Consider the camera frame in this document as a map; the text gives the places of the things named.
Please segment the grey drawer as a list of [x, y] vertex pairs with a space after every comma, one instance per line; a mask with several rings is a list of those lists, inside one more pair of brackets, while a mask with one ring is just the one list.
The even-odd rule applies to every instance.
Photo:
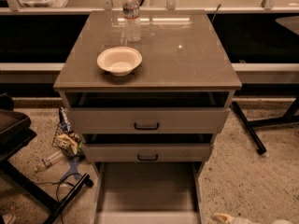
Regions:
[[101, 165], [94, 224], [204, 224], [190, 162]]
[[211, 147], [210, 144], [84, 144], [83, 152], [88, 161], [207, 161]]
[[72, 108], [77, 133], [220, 133], [229, 108]]

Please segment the grey drawer cabinet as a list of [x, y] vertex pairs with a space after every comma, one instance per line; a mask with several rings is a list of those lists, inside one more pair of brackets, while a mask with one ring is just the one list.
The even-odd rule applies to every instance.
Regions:
[[[135, 48], [142, 63], [116, 77], [97, 65], [106, 49], [124, 46], [118, 11], [90, 14], [54, 88], [72, 108], [229, 108], [240, 81], [205, 12], [146, 11]], [[210, 144], [219, 133], [87, 133], [84, 144]], [[190, 162], [199, 175], [207, 161]]]

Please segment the empty plastic bottle on floor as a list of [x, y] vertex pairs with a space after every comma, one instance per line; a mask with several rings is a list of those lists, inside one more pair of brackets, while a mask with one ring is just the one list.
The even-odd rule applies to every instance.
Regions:
[[50, 156], [43, 158], [35, 167], [35, 172], [43, 172], [49, 169], [51, 166], [55, 165], [64, 157], [64, 154], [61, 151], [56, 151]]

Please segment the white paper bowl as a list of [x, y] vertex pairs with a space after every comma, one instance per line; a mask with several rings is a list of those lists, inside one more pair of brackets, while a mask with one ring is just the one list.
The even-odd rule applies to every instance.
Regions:
[[139, 51], [129, 47], [106, 49], [97, 57], [97, 65], [113, 76], [127, 76], [142, 63]]

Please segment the clear plastic water bottle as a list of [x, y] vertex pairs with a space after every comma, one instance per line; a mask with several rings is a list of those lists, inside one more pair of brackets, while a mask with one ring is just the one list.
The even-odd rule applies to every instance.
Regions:
[[139, 1], [122, 0], [122, 12], [127, 40], [130, 42], [138, 42], [141, 39]]

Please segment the black table leg frame right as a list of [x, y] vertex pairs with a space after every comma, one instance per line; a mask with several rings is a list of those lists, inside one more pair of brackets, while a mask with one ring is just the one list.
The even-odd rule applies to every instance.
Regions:
[[299, 122], [299, 115], [297, 114], [297, 112], [299, 111], [299, 97], [297, 97], [292, 102], [291, 106], [288, 108], [285, 114], [282, 117], [278, 118], [248, 120], [237, 102], [232, 102], [232, 109], [241, 119], [251, 139], [256, 145], [257, 153], [259, 155], [263, 155], [266, 152], [266, 147], [263, 145], [263, 142], [255, 132], [255, 128], [287, 125]]

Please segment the black chair frame left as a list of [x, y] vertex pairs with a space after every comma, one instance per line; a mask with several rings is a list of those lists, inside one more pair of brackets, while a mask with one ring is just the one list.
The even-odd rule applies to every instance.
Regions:
[[[81, 175], [88, 174], [95, 179], [91, 165], [80, 159], [63, 158], [48, 170], [36, 173], [39, 161], [56, 151], [54, 137], [62, 101], [59, 98], [16, 98], [14, 102], [17, 111], [30, 117], [31, 129], [36, 132], [36, 138], [9, 159], [16, 169], [55, 199], [63, 198]], [[93, 224], [94, 194], [95, 188], [84, 187], [53, 224]], [[43, 224], [49, 216], [43, 204], [6, 174], [0, 174], [0, 212], [15, 214], [15, 224]]]

